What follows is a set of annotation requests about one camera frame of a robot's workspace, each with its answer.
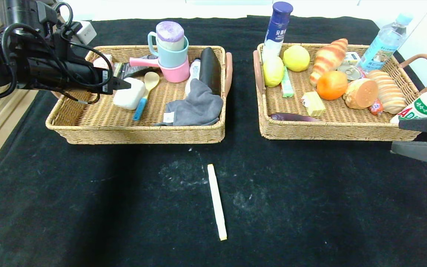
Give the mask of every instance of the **bread roll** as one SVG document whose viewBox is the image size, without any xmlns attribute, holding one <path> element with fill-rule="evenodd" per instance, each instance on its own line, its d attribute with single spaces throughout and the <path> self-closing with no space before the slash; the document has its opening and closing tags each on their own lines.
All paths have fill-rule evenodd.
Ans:
<svg viewBox="0 0 427 267">
<path fill-rule="evenodd" d="M 367 78 L 351 81 L 342 97 L 349 108 L 368 108 L 378 97 L 378 85 Z"/>
<path fill-rule="evenodd" d="M 320 48 L 315 54 L 314 67 L 309 80 L 312 86 L 317 84 L 319 78 L 327 71 L 336 70 L 342 64 L 347 52 L 349 41 L 345 38 L 335 40 L 329 45 Z"/>
<path fill-rule="evenodd" d="M 388 73 L 373 70 L 367 75 L 367 78 L 374 80 L 378 85 L 378 99 L 383 104 L 383 110 L 396 114 L 406 107 L 405 95 L 396 85 L 393 78 Z"/>
</svg>

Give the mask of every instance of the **blue mug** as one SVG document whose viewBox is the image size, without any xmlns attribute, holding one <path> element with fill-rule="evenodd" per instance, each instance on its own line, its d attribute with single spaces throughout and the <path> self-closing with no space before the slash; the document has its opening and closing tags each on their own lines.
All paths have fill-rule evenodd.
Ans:
<svg viewBox="0 0 427 267">
<path fill-rule="evenodd" d="M 156 37 L 156 42 L 158 44 L 158 50 L 153 48 L 153 37 Z M 184 36 L 184 48 L 180 51 L 167 50 L 162 47 L 159 42 L 155 32 L 150 32 L 148 34 L 148 46 L 151 54 L 158 56 L 159 64 L 165 68 L 174 68 L 181 66 L 187 59 L 187 52 L 189 49 L 189 41 L 187 37 Z"/>
</svg>

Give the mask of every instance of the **yellow spoon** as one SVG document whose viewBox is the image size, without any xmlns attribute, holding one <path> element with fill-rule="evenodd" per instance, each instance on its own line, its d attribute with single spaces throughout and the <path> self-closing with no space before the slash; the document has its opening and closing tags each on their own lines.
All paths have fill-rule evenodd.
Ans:
<svg viewBox="0 0 427 267">
<path fill-rule="evenodd" d="M 133 120 L 139 121 L 141 118 L 141 114 L 143 113 L 144 106 L 148 101 L 149 92 L 151 89 L 156 87 L 159 83 L 159 75 L 156 72 L 149 71 L 144 75 L 144 86 L 146 86 L 146 92 L 144 93 L 143 98 L 139 100 L 138 107 L 136 108 L 136 113 L 134 114 Z"/>
</svg>

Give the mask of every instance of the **toy orange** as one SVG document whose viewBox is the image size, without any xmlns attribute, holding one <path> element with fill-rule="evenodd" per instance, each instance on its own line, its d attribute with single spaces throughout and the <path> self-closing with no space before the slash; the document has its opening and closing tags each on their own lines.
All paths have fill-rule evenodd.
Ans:
<svg viewBox="0 0 427 267">
<path fill-rule="evenodd" d="M 347 91 L 347 86 L 346 74 L 336 70 L 329 71 L 317 81 L 317 93 L 322 99 L 334 100 L 340 98 Z"/>
</svg>

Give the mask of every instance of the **yellow lemon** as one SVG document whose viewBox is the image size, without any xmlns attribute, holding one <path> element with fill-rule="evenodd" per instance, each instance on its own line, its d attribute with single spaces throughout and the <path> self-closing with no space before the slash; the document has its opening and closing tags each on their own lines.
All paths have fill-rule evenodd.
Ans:
<svg viewBox="0 0 427 267">
<path fill-rule="evenodd" d="M 270 87 L 277 86 L 284 75 L 283 61 L 279 56 L 269 57 L 263 63 L 263 76 L 265 77 L 265 85 Z"/>
<path fill-rule="evenodd" d="M 311 59 L 309 52 L 300 46 L 293 45 L 286 49 L 283 53 L 283 61 L 286 67 L 291 71 L 304 71 L 309 66 L 309 60 Z"/>
</svg>

